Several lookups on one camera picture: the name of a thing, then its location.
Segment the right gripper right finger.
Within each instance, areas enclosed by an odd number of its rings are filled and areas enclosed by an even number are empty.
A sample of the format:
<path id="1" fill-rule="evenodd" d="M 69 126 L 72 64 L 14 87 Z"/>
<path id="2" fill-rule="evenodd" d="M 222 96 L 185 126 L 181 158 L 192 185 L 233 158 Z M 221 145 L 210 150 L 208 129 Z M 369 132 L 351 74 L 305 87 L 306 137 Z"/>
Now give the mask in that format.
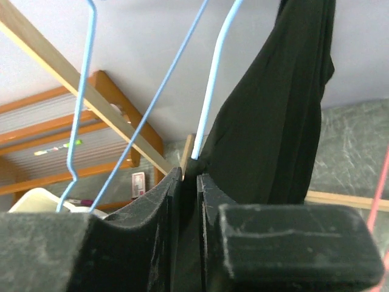
<path id="1" fill-rule="evenodd" d="M 197 193 L 203 291 L 364 291 L 384 276 L 351 207 L 238 204 L 209 175 Z"/>

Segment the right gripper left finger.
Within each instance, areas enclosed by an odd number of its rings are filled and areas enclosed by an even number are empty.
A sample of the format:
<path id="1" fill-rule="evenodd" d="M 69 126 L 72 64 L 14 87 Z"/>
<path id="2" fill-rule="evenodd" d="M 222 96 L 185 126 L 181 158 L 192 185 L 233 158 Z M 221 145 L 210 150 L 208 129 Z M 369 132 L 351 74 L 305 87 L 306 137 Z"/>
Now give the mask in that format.
<path id="1" fill-rule="evenodd" d="M 2 291 L 171 291 L 182 171 L 102 219 L 1 214 Z"/>

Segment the black t shirt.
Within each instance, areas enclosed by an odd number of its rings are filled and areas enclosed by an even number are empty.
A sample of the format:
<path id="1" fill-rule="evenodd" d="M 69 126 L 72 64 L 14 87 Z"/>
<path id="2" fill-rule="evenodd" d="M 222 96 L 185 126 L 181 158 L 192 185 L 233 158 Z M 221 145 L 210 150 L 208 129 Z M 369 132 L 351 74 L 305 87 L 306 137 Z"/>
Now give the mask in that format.
<path id="1" fill-rule="evenodd" d="M 311 181 L 321 101 L 334 73 L 334 1 L 282 1 L 273 30 L 190 160 L 180 223 L 193 217 L 196 177 L 207 173 L 243 204 L 301 204 Z"/>

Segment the blue hanger holding black shirt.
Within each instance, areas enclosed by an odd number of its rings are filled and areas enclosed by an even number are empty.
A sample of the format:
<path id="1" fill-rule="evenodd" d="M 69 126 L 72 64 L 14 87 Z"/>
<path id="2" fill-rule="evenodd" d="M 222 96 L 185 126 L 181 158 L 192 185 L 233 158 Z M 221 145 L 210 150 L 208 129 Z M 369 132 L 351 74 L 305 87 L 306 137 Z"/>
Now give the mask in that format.
<path id="1" fill-rule="evenodd" d="M 191 158 L 197 160 L 199 157 L 199 152 L 202 145 L 202 140 L 204 137 L 205 126 L 207 124 L 208 114 L 211 107 L 213 91 L 216 83 L 216 76 L 218 73 L 219 62 L 221 58 L 222 47 L 224 45 L 225 38 L 230 29 L 231 23 L 233 22 L 238 10 L 243 3 L 243 0 L 235 0 L 221 26 L 218 37 L 216 39 L 215 48 L 213 51 L 212 62 L 210 66 L 210 72 L 208 77 L 208 82 L 205 90 L 204 102 L 201 110 L 201 115 L 199 118 L 198 129 L 196 132 L 196 137 L 194 140 L 194 146 L 191 153 Z"/>

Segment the pink wire hanger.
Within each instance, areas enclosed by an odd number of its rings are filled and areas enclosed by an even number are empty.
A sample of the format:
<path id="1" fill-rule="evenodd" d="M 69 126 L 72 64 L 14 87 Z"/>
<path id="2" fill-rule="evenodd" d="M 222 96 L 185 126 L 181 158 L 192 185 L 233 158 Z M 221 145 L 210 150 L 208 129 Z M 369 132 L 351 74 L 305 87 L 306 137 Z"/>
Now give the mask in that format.
<path id="1" fill-rule="evenodd" d="M 388 145 L 387 145 L 387 150 L 386 150 L 386 154 L 384 157 L 384 163 L 382 166 L 380 177 L 379 177 L 378 182 L 377 182 L 377 187 L 376 187 L 373 202 L 371 205 L 370 213 L 369 213 L 369 216 L 367 219 L 367 227 L 372 234 L 373 234 L 373 230 L 374 230 L 374 226 L 375 226 L 377 213 L 379 210 L 379 205 L 380 205 L 382 193 L 383 193 L 384 187 L 385 187 L 387 173 L 388 173 Z M 384 284 L 384 280 L 385 280 L 384 277 L 385 277 L 385 274 L 388 272 L 388 250 L 386 251 L 386 254 L 384 256 L 384 267 L 385 267 L 385 272 L 384 272 L 384 276 L 381 278 L 380 283 L 377 286 L 373 287 L 370 291 L 372 291 L 372 292 L 380 291 L 380 289 L 382 288 L 382 286 Z"/>

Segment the blue hanger far left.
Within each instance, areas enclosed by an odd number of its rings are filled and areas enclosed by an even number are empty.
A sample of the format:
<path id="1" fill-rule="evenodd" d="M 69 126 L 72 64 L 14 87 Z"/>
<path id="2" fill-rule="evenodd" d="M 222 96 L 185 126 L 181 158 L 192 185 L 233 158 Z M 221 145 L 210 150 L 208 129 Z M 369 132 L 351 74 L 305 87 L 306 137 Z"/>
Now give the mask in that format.
<path id="1" fill-rule="evenodd" d="M 98 193 L 96 199 L 94 200 L 92 206 L 89 209 L 89 212 L 91 213 L 97 206 L 97 203 L 102 198 L 103 194 L 105 193 L 106 189 L 108 188 L 111 180 L 117 173 L 119 167 L 121 166 L 122 162 L 125 160 L 126 155 L 129 152 L 129 149 L 131 147 L 136 148 L 141 154 L 143 154 L 155 167 L 157 167 L 162 173 L 165 175 L 172 169 L 172 166 L 167 162 L 162 155 L 160 155 L 150 144 L 140 136 L 140 131 L 142 127 L 144 126 L 149 114 L 151 113 L 154 105 L 156 104 L 160 94 L 162 93 L 162 90 L 164 89 L 165 85 L 167 84 L 168 79 L 170 78 L 173 70 L 175 69 L 178 60 L 180 59 L 186 45 L 188 44 L 188 41 L 192 35 L 192 33 L 195 30 L 195 27 L 197 26 L 201 15 L 203 14 L 206 5 L 208 4 L 207 1 L 204 1 L 186 35 L 184 38 L 169 70 L 167 71 L 167 74 L 165 78 L 163 79 L 159 89 L 156 92 L 156 95 L 152 99 L 149 107 L 147 108 L 146 113 L 143 115 L 138 127 L 134 130 L 131 128 L 130 125 L 127 124 L 127 122 L 119 115 L 118 112 L 115 111 L 115 109 L 108 103 L 102 96 L 99 94 L 95 89 L 93 89 L 90 85 L 87 84 L 86 78 L 87 73 L 89 72 L 89 65 L 91 63 L 91 56 L 92 56 L 92 49 L 94 44 L 94 37 L 95 37 L 95 29 L 96 29 L 96 23 L 97 23 L 97 8 L 93 1 L 88 1 L 89 6 L 89 24 L 88 24 L 88 31 L 86 34 L 86 44 L 84 47 L 84 56 L 83 56 L 83 65 L 81 67 L 81 75 L 80 80 L 78 84 L 78 94 L 75 104 L 75 110 L 74 110 L 74 120 L 72 124 L 71 129 L 71 137 L 68 147 L 68 153 L 67 153 L 67 160 L 66 165 L 68 170 L 70 171 L 72 175 L 72 181 L 68 184 L 65 191 L 63 192 L 62 196 L 60 197 L 60 201 L 57 204 L 56 211 L 59 212 L 62 210 L 63 203 L 68 197 L 68 194 L 71 192 L 72 188 L 76 185 L 78 181 L 78 173 L 74 167 L 74 145 L 75 140 L 77 139 L 78 134 L 78 127 L 80 123 L 80 114 L 81 114 L 81 103 L 84 102 L 87 106 L 89 106 L 98 117 L 100 117 L 104 122 L 106 122 L 111 128 L 113 128 L 120 136 L 122 136 L 124 139 L 129 140 L 128 145 L 126 146 L 125 150 L 123 151 L 121 157 L 119 158 L 118 162 L 116 163 L 115 167 L 113 168 L 113 171 L 109 175 L 108 179 L 104 183 L 101 191 Z"/>

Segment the small red white box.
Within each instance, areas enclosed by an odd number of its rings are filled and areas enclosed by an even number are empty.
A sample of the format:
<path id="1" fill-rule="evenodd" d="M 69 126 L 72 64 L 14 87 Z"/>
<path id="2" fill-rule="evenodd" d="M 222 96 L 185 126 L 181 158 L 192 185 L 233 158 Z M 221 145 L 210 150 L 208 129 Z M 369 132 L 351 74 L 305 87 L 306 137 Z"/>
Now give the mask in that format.
<path id="1" fill-rule="evenodd" d="M 133 173 L 132 176 L 132 198 L 138 198 L 142 196 L 146 192 L 146 180 L 145 180 L 145 173 L 144 172 L 138 172 Z"/>

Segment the white laundry basket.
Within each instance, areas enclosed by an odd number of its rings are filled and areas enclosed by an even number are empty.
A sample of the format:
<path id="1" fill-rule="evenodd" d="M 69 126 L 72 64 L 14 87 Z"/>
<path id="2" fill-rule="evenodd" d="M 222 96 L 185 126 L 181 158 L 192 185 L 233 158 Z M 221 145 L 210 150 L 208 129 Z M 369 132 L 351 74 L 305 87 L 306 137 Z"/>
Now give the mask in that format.
<path id="1" fill-rule="evenodd" d="M 44 188 L 34 188 L 26 192 L 11 208 L 8 212 L 56 212 L 57 205 L 60 202 L 60 198 L 50 193 Z M 88 213 L 89 207 L 87 206 L 76 206 L 68 201 L 63 203 L 61 212 L 82 212 Z M 92 212 L 94 215 L 105 218 L 108 216 L 107 213 L 94 209 Z"/>

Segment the green white pen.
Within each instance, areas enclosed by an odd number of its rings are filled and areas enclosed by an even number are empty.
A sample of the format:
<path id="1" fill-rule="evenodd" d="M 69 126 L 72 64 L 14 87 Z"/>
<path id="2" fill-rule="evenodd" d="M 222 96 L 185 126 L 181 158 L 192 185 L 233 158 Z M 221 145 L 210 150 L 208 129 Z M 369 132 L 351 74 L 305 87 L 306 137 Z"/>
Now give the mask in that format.
<path id="1" fill-rule="evenodd" d="M 43 149 L 43 150 L 35 151 L 33 153 L 33 155 L 34 156 L 46 155 L 46 154 L 49 154 L 49 153 L 52 153 L 52 152 L 55 152 L 55 151 L 60 151 L 60 150 L 63 150 L 63 149 L 67 149 L 67 148 L 69 148 L 69 146 L 70 146 L 70 142 L 63 143 L 63 144 L 59 144 L 59 145 L 54 146 L 54 147 L 50 147 L 50 148 L 46 148 L 46 149 Z"/>

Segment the brown wooden shoe rack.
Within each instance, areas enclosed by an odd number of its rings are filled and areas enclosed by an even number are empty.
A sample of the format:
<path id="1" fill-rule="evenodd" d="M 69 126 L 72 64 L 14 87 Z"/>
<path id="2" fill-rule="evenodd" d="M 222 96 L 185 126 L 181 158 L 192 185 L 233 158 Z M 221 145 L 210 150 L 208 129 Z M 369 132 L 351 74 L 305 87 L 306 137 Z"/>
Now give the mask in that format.
<path id="1" fill-rule="evenodd" d="M 1 103 L 1 207 L 8 209 L 36 187 L 65 188 L 71 176 L 67 149 L 34 156 L 38 150 L 68 143 L 75 97 L 59 86 Z M 126 142 L 92 110 L 83 108 L 75 166 L 82 178 L 109 173 Z"/>

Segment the light wooden clothes rack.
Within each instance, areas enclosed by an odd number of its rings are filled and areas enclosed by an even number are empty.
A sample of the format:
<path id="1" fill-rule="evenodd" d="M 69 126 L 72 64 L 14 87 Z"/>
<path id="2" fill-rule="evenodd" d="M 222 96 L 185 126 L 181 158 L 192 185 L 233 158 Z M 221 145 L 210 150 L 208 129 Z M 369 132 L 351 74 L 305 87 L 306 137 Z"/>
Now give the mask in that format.
<path id="1" fill-rule="evenodd" d="M 80 73 L 10 1 L 1 1 L 1 32 L 77 96 Z M 309 191 L 307 200 L 361 209 L 370 209 L 373 202 L 364 197 L 316 191 Z M 388 212 L 388 200 L 380 201 L 379 210 Z"/>

